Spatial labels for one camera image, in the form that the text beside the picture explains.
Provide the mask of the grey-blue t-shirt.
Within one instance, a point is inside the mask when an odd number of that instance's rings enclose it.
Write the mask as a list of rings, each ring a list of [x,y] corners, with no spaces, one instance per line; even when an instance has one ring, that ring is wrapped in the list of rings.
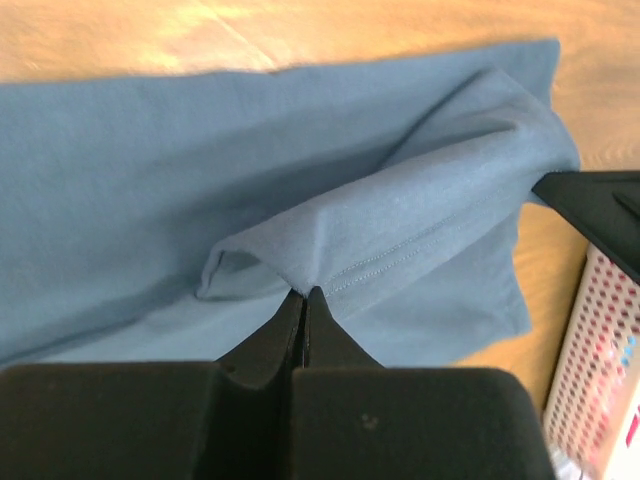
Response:
[[[386,366],[531,327],[522,206],[577,149],[554,39],[1,88],[1,362],[216,359],[320,287]]]

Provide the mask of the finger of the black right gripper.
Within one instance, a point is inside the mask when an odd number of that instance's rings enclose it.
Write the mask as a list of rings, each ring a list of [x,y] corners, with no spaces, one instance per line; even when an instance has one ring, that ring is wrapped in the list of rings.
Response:
[[[532,192],[639,281],[637,170],[548,173]]]

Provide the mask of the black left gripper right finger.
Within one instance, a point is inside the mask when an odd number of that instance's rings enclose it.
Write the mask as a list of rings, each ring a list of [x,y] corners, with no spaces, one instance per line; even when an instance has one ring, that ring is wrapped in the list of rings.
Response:
[[[303,317],[305,368],[381,368],[334,319],[323,290],[309,292]]]

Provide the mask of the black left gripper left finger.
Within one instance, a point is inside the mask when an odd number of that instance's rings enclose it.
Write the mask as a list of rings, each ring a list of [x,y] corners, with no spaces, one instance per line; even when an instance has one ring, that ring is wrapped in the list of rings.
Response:
[[[262,390],[288,372],[299,357],[304,297],[289,292],[275,314],[216,363],[241,388]]]

